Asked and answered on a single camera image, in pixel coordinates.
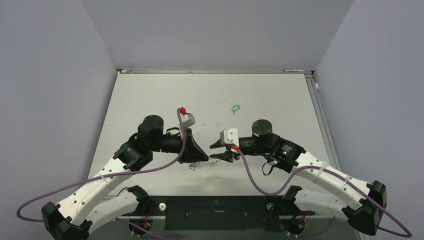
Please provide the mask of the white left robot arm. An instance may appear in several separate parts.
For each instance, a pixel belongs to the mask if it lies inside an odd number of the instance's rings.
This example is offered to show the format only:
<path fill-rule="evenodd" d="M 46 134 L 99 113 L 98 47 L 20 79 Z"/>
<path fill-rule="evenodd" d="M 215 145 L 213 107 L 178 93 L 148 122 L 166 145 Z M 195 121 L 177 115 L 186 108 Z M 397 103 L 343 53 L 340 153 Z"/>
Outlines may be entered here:
<path fill-rule="evenodd" d="M 121 183 L 153 160 L 153 153 L 176 154 L 180 164 L 207 162 L 209 157 L 195 142 L 191 130 L 196 121 L 192 113 L 177 110 L 176 134 L 164 133 L 164 121 L 158 115 L 144 118 L 128 141 L 120 146 L 92 181 L 85 182 L 58 203 L 48 202 L 42 209 L 46 230 L 55 240 L 86 240 L 90 233 L 111 220 L 134 212 L 143 215 L 149 208 L 149 196 L 138 185 L 106 202 L 103 199 Z"/>

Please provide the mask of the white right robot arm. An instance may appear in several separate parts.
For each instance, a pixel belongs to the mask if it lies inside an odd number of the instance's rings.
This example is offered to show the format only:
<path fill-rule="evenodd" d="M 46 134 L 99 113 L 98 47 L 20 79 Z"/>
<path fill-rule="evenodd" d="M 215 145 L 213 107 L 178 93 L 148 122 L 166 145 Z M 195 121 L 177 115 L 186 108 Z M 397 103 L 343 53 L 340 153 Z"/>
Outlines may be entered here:
<path fill-rule="evenodd" d="M 225 152 L 212 154 L 211 158 L 231 163 L 244 160 L 246 156 L 262 156 L 272 169 L 307 179 L 329 192 L 322 194 L 302 189 L 302 197 L 289 195 L 282 201 L 287 213 L 321 212 L 345 219 L 363 234 L 376 235 L 387 207 L 385 184 L 378 180 L 360 180 L 331 167 L 302 146 L 275 134 L 272 123 L 266 119 L 256 120 L 251 132 L 251 136 L 240 137 L 236 128 L 222 130 L 210 149 L 225 148 Z"/>

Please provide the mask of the green key tag with key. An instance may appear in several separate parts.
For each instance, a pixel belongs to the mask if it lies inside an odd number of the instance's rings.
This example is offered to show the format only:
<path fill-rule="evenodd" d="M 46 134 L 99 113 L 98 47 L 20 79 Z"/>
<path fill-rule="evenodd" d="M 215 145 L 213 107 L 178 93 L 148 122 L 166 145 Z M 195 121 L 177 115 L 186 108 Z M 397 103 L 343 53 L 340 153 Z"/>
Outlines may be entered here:
<path fill-rule="evenodd" d="M 233 113 L 233 114 L 235 114 L 237 111 L 239 111 L 241 109 L 241 106 L 238 104 L 238 103 L 236 103 L 236 104 L 234 104 L 232 107 L 231 107 L 231 112 Z"/>

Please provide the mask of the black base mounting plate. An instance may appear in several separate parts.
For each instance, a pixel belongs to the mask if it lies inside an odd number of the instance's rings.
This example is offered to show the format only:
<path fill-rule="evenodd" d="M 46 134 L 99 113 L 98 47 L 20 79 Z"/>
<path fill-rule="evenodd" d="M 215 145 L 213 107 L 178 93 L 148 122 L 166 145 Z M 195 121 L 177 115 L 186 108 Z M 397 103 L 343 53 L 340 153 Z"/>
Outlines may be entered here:
<path fill-rule="evenodd" d="M 159 218 L 164 230 L 279 230 L 279 219 L 297 224 L 303 215 L 293 200 L 283 196 L 150 196 L 128 216 Z"/>

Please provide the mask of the white marker pen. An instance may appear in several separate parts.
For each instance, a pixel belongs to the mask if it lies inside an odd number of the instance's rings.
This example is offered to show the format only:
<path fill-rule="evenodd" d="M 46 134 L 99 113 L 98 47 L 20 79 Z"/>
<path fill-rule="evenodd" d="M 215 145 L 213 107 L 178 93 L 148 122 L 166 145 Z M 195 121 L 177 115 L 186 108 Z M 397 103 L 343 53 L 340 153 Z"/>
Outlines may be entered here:
<path fill-rule="evenodd" d="M 283 72 L 285 72 L 285 73 L 304 73 L 305 70 L 303 70 L 303 69 L 284 69 Z"/>

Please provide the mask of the aluminium table frame rail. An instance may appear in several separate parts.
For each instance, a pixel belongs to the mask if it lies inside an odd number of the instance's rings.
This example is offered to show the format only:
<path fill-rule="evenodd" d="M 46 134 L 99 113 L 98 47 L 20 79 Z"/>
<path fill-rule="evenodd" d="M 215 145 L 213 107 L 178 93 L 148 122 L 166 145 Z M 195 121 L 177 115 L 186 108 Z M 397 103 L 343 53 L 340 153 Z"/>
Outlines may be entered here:
<path fill-rule="evenodd" d="M 304 76 L 305 76 L 306 84 L 307 84 L 309 94 L 312 100 L 314 111 L 317 117 L 321 135 L 324 141 L 324 146 L 328 155 L 329 162 L 331 163 L 332 167 L 341 171 L 342 170 L 341 164 L 337 155 L 337 151 L 335 148 L 333 137 L 331 135 L 328 121 L 325 116 L 324 109 L 319 97 L 319 85 L 315 81 L 314 72 L 306 71 Z"/>

